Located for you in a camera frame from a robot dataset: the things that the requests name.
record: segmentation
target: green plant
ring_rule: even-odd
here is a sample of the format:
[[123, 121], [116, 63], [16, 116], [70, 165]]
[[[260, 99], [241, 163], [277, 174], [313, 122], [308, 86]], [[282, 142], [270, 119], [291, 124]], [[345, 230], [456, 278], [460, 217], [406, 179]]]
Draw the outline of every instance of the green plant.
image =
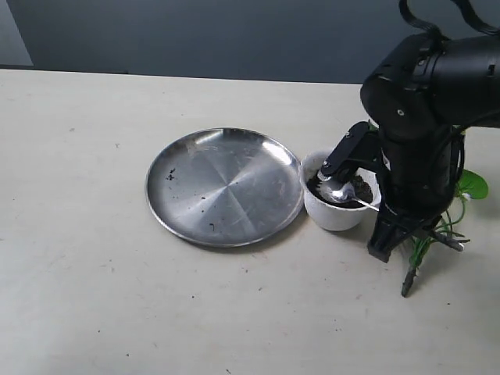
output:
[[[458, 199], [461, 204], [461, 213], [457, 219], [452, 220], [449, 210], [446, 210], [444, 217], [441, 218], [441, 222], [434, 228], [434, 230], [439, 234], [443, 234], [449, 238], [454, 238], [458, 242], [469, 242], [470, 240], [465, 239], [465, 236], [463, 234], [455, 231], [455, 226], [460, 223], [465, 216], [466, 205], [470, 199], [484, 199], [487, 196], [488, 184], [486, 180], [474, 172], [464, 170], [455, 190], [455, 198]], [[401, 290], [401, 294], [403, 297], [406, 297], [408, 295], [409, 290], [413, 285], [416, 271], [422, 264], [423, 257], [429, 251], [430, 246], [434, 242], [438, 241], [431, 237], [427, 237], [424, 239], [413, 237], [412, 242], [413, 253], [409, 257], [408, 273], [406, 274], [405, 280], [403, 281]]]

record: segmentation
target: metal plate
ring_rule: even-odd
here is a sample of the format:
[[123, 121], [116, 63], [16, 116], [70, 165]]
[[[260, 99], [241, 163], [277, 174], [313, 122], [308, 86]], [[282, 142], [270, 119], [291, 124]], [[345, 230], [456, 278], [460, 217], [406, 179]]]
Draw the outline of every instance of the metal plate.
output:
[[159, 222], [185, 240], [248, 245], [284, 229], [302, 209], [298, 167], [291, 152], [265, 135], [204, 130], [158, 155], [146, 195]]

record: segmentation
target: plate rim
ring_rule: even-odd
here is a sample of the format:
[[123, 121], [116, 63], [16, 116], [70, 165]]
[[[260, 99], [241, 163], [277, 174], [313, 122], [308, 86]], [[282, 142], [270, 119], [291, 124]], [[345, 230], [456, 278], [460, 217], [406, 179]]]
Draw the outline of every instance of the plate rim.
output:
[[[156, 162], [158, 161], [159, 157], [168, 148], [174, 146], [176, 143], [178, 143], [178, 142], [180, 142], [180, 141], [182, 141], [182, 140], [184, 140], [184, 139], [186, 139], [188, 137], [192, 137], [192, 136], [194, 136], [196, 134], [201, 134], [201, 133], [205, 133], [205, 132], [209, 132], [209, 131], [215, 131], [215, 130], [238, 130], [238, 131], [246, 131], [246, 132], [250, 132], [250, 133], [253, 133], [253, 134], [257, 134], [260, 137], [266, 138], [266, 139], [274, 142], [275, 144], [279, 145], [280, 147], [282, 147], [293, 158], [293, 160], [296, 162], [296, 164], [297, 164], [297, 179], [299, 181], [299, 187], [300, 187], [300, 191], [301, 191], [300, 198], [297, 201], [297, 204], [295, 206], [295, 210], [291, 213], [291, 215], [288, 217], [288, 219], [285, 220], [281, 225], [279, 225], [277, 227], [277, 229], [274, 230], [273, 232], [271, 232], [271, 233], [269, 233], [269, 234], [267, 234], [265, 236], [262, 236], [262, 237], [254, 239], [254, 240], [251, 240], [251, 241], [238, 242], [238, 243], [232, 243], [232, 244], [214, 244], [212, 242], [197, 240], [197, 239], [195, 239], [193, 237], [189, 237], [189, 236], [187, 236], [185, 234], [179, 233], [177, 230], [174, 230], [167, 223], [165, 223], [164, 220], [162, 220], [159, 217], [159, 215], [156, 213], [155, 209], [153, 208], [153, 206], [151, 204], [151, 200], [149, 199], [148, 182], [149, 182], [149, 177], [151, 175], [152, 168], [156, 164]], [[183, 239], [183, 240], [185, 240], [187, 242], [190, 242], [192, 244], [207, 246], [207, 247], [211, 247], [211, 248], [239, 248], [241, 246], [247, 246], [247, 245], [255, 244], [257, 242], [265, 241], [266, 239], [271, 238], [272, 236], [276, 235], [277, 233], [279, 233], [282, 230], [284, 230], [285, 228], [287, 228], [290, 224], [292, 224], [295, 221], [295, 219], [297, 218], [298, 214], [303, 210], [303, 208], [304, 208], [304, 191], [303, 191], [302, 185], [300, 184], [300, 180], [299, 180], [299, 177], [300, 177], [300, 174], [299, 174], [300, 164], [301, 164], [300, 159], [297, 158], [297, 156], [289, 148], [287, 148], [285, 145], [283, 145], [281, 142], [277, 141], [273, 137], [270, 137], [268, 135], [262, 134], [262, 133], [260, 133], [258, 131], [255, 131], [255, 130], [245, 129], [245, 128], [241, 128], [241, 127], [211, 127], [209, 129], [197, 130], [197, 131], [194, 131], [194, 132], [192, 132], [190, 134], [186, 134], [183, 137], [180, 137], [177, 140], [171, 142], [169, 145], [167, 145], [165, 148], [163, 148], [162, 151], [160, 151], [159, 154], [153, 159], [151, 165], [148, 168], [148, 172], [146, 173], [146, 178], [145, 178], [145, 195], [146, 195], [146, 201], [148, 203], [149, 210], [152, 212], [153, 216], [156, 218], [156, 221], [158, 221], [162, 225], [162, 227], [164, 227], [165, 229], [167, 229], [170, 233], [175, 234], [179, 238], [181, 238], [181, 239]]]

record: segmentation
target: white bowl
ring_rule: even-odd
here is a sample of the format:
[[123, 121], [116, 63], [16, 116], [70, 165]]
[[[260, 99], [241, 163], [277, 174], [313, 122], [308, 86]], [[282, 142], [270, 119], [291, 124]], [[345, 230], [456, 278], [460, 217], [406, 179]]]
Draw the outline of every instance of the white bowl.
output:
[[[305, 210], [311, 216], [312, 220], [325, 230], [347, 230], [358, 225], [369, 208], [363, 206], [358, 209], [345, 209], [329, 205], [315, 197], [306, 186], [307, 181], [317, 173], [323, 161], [330, 153], [331, 150], [313, 152], [307, 155], [301, 162], [299, 173], [300, 183], [304, 190]], [[360, 168], [357, 174], [371, 187], [373, 193], [373, 201], [371, 203], [378, 207], [381, 195], [375, 173]]]

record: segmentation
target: gray wall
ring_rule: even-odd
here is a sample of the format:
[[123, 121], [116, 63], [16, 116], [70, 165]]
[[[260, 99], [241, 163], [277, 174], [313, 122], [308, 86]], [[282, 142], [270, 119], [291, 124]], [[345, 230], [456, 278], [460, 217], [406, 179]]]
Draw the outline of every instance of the gray wall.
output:
[[6, 0], [0, 0], [0, 64], [31, 65]]
[[[358, 83], [414, 29], [397, 0], [9, 0], [36, 67]], [[473, 0], [500, 24], [498, 0]], [[451, 37], [449, 0], [412, 0]]]

